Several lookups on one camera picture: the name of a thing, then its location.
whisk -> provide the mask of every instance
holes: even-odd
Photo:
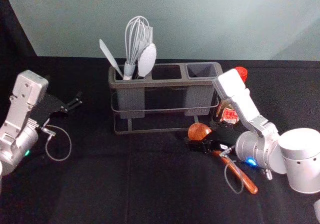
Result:
[[[131,19],[125,28],[125,52],[127,61],[124,64],[123,79],[130,80],[136,67],[136,60],[144,48],[153,41],[153,29],[142,16]]]

wooden spoon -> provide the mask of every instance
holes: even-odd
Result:
[[[203,123],[194,123],[189,127],[188,130],[188,137],[190,140],[203,140],[209,133],[211,133],[212,130],[206,126]],[[219,154],[221,151],[213,151],[212,155],[220,157]],[[222,157],[221,158],[224,164],[228,164],[230,162],[229,159]],[[234,163],[229,164],[228,168],[236,175],[238,179],[241,180],[241,176],[237,170],[237,167]],[[243,177],[243,183],[246,189],[251,193],[251,194],[257,194],[258,192],[258,187],[252,182],[252,180],[238,167],[239,171],[242,174]]]

white cylinder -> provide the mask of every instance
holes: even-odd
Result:
[[[320,191],[320,133],[301,128],[278,140],[292,189],[312,194]]]
[[[316,213],[316,218],[318,219],[318,221],[320,222],[320,200],[317,200],[315,203],[314,203],[314,211]]]
[[[2,175],[8,175],[20,163],[27,150],[31,149],[38,140],[36,128],[29,123],[25,126],[12,148],[12,157],[0,152],[0,160],[3,163]]]
[[[1,194],[1,187],[2,187],[2,164],[1,164],[1,161],[0,161],[0,194]]]

blue led light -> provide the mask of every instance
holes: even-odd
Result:
[[[256,166],[256,162],[253,158],[249,157],[247,160],[246,160],[246,163],[248,163],[250,166]]]

metal screw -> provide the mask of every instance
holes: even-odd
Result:
[[[265,169],[265,176],[266,176],[266,178],[267,178],[267,180],[272,180],[273,178],[272,178],[272,173],[271,173],[271,171],[270,170],[268,170],[268,169]]]

